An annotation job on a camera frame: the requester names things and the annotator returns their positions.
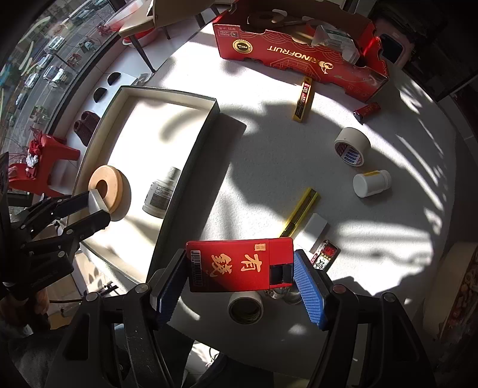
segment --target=label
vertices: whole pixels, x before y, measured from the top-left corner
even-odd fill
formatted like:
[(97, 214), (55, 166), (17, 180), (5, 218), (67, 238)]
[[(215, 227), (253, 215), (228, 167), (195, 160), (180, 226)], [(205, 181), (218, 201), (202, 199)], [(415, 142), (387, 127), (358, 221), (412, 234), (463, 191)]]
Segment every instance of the label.
[(173, 196), (173, 192), (174, 190), (170, 190), (157, 184), (151, 197), (150, 205), (161, 210), (166, 210), (168, 208), (169, 201)]
[(302, 91), (297, 101), (297, 105), (295, 106), (294, 116), (296, 116), (299, 121), (302, 121), (302, 116), (304, 115), (305, 105), (307, 104), (307, 99), (310, 93), (310, 83), (312, 79), (309, 77), (305, 77), (304, 82), (302, 82)]
[(340, 142), (335, 144), (335, 152), (343, 159), (343, 161), (353, 166), (357, 166), (362, 162), (360, 153), (347, 143)]
[(219, 30), (219, 36), (232, 36), (233, 38), (239, 38), (239, 34), (237, 31)]
[(327, 264), (329, 264), (330, 260), (336, 257), (337, 252), (337, 247), (329, 240), (325, 240), (319, 245), (314, 256), (310, 259), (310, 262), (315, 269), (324, 270)]
[(377, 174), (380, 174), (380, 171), (369, 171), (369, 172), (366, 172), (363, 174), (363, 176), (372, 176), (372, 175), (377, 175)]
[(234, 47), (234, 50), (241, 54), (249, 54), (252, 52), (252, 44), (243, 39), (237, 39), (234, 41), (232, 43), (232, 47)]
[(341, 43), (349, 43), (352, 39), (348, 34), (342, 31), (334, 31), (334, 30), (329, 30), (327, 28), (324, 28), (325, 32), (329, 36), (330, 39), (339, 41)]
[(191, 272), (193, 274), (193, 285), (197, 287), (203, 286), (203, 273), (201, 269), (201, 251), (191, 251)]

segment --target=red chair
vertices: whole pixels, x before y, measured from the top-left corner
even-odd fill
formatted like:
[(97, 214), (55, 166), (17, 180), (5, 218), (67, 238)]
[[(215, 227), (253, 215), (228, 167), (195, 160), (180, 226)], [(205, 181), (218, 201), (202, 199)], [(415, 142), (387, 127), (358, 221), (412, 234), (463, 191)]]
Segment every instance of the red chair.
[(9, 179), (10, 187), (38, 195), (45, 193), (49, 197), (62, 196), (64, 194), (48, 187), (48, 177), (57, 160), (77, 161), (80, 157), (80, 150), (67, 147), (57, 142), (52, 136), (45, 134), (41, 134), (40, 143), (42, 145), (42, 154), (40, 155), (38, 163), (35, 165), (35, 177), (28, 178), (25, 170), (28, 167), (26, 163), (11, 164), (9, 167), (15, 166), (17, 168), (17, 176)]

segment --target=white eraser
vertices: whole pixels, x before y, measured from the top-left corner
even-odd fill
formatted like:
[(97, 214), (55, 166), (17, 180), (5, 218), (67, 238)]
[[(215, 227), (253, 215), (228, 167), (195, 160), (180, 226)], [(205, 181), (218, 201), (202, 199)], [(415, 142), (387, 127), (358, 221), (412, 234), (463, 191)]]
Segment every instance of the white eraser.
[(294, 243), (310, 252), (326, 225), (327, 221), (321, 216), (317, 213), (312, 214), (309, 222), (295, 238)]

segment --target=red fruit box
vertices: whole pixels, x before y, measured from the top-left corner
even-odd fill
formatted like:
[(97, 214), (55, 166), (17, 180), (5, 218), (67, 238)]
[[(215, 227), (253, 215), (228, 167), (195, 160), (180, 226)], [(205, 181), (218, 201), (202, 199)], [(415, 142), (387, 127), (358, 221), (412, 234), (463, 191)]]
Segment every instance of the red fruit box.
[(189, 241), (192, 292), (256, 291), (293, 281), (290, 237), (259, 240)]
[[(342, 58), (331, 48), (299, 43), (296, 36), (271, 30), (248, 32), (248, 16), (257, 11), (286, 11), (288, 16), (317, 18), (347, 32), (361, 53), (359, 65)], [(238, 0), (232, 11), (219, 15), (214, 21), (219, 55), (224, 59), (259, 60), (264, 65), (286, 70), (293, 69), (315, 81), (332, 82), (345, 93), (366, 102), (389, 79), (387, 64), (381, 58), (380, 38), (374, 36), (375, 26), (366, 17), (351, 14), (329, 1), (316, 0)]]

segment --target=red lighter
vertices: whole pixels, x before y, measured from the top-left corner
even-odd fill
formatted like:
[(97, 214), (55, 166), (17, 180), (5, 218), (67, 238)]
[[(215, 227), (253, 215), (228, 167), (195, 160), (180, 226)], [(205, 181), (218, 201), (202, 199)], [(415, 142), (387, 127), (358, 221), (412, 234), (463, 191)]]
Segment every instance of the red lighter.
[(370, 116), (372, 113), (378, 112), (380, 110), (380, 105), (377, 102), (372, 102), (364, 107), (361, 107), (353, 111), (354, 117), (360, 124), (363, 124), (363, 119), (367, 116)]
[(189, 241), (192, 292), (234, 292), (287, 287), (293, 281), (290, 237)]

